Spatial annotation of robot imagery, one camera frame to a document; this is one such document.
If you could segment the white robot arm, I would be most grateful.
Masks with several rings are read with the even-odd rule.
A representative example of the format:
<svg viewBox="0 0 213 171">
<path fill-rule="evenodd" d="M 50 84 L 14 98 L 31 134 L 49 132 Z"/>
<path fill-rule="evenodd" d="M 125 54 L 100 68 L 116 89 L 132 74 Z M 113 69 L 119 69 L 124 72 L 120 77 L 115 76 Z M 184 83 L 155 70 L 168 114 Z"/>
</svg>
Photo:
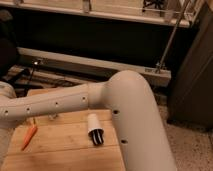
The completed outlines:
<svg viewBox="0 0 213 171">
<path fill-rule="evenodd" d="M 14 129 L 29 117 L 108 109 L 126 171 L 178 171 L 158 106 L 147 80 L 131 70 L 108 81 L 18 97 L 0 81 L 0 168 Z"/>
</svg>

